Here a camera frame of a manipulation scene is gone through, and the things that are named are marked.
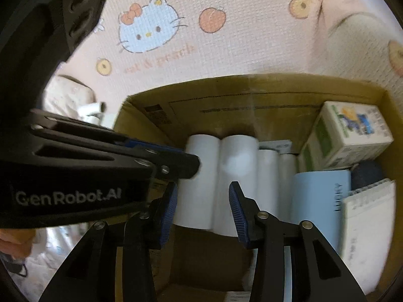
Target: cardboard box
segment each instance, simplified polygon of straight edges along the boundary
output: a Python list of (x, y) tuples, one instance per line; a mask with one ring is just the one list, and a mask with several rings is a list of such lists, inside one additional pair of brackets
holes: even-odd
[[(378, 157), (385, 174), (397, 183), (396, 222), (378, 290), (383, 294), (403, 265), (403, 121), (381, 87), (306, 74), (271, 74), (209, 78), (164, 86), (130, 96), (115, 130), (156, 143), (184, 147), (192, 134), (253, 135), (259, 141), (292, 140), (300, 153), (325, 101), (377, 105), (394, 142)], [(160, 301), (223, 301), (225, 291), (242, 289), (250, 251), (236, 238), (175, 227), (169, 280)]]
[(337, 169), (373, 160), (392, 142), (378, 107), (327, 101), (302, 148), (300, 171)]

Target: white cylinder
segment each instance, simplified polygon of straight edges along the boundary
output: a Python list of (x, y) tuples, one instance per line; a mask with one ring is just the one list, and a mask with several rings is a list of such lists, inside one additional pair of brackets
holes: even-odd
[(279, 219), (290, 222), (294, 175), (297, 173), (297, 157), (293, 154), (279, 156)]
[(259, 209), (279, 216), (279, 154), (274, 150), (257, 152), (257, 192)]
[(224, 236), (237, 236), (229, 205), (229, 185), (233, 181), (238, 181), (244, 195), (255, 199), (258, 149), (259, 142), (251, 136), (234, 135), (226, 137), (221, 141), (217, 196), (213, 221), (214, 233)]
[(210, 135), (190, 136), (186, 153), (199, 157), (200, 168), (193, 178), (179, 180), (173, 222), (183, 227), (210, 230), (213, 227), (220, 139)]
[(106, 110), (105, 102), (95, 102), (78, 107), (77, 113), (80, 117), (85, 117), (85, 116), (102, 114), (105, 112), (105, 110)]
[(84, 116), (84, 117), (82, 117), (82, 120), (86, 123), (98, 125), (98, 126), (101, 123), (101, 120), (95, 116)]

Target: spiral notebook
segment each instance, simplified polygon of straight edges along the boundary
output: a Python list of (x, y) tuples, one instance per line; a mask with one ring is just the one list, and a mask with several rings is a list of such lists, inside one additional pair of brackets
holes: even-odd
[(394, 228), (396, 186), (383, 179), (343, 200), (341, 257), (365, 294), (375, 290)]

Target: hello kitty face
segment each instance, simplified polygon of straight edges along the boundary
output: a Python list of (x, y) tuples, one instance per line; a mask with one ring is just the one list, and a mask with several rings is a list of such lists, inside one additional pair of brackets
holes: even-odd
[(154, 50), (167, 43), (181, 26), (175, 9), (166, 0), (151, 0), (141, 7), (132, 4), (129, 12), (119, 17), (120, 43), (132, 53)]

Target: human hand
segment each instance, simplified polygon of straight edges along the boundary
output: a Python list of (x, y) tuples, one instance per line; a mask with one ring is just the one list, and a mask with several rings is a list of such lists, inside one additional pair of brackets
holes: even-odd
[(36, 230), (0, 229), (0, 252), (14, 259), (26, 258), (31, 254)]

